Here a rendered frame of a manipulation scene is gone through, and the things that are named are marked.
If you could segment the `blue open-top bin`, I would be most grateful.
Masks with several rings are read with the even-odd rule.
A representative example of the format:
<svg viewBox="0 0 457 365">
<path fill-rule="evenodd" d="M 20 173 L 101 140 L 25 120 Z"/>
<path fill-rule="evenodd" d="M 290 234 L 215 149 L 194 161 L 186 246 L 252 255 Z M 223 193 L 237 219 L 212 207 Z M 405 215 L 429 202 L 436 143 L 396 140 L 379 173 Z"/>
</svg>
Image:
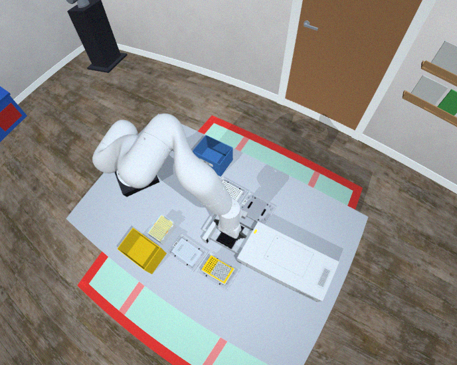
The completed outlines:
<svg viewBox="0 0 457 365">
<path fill-rule="evenodd" d="M 208 164 L 218 176 L 222 176 L 233 160 L 232 147 L 208 135 L 194 148 L 193 153 Z"/>
</svg>

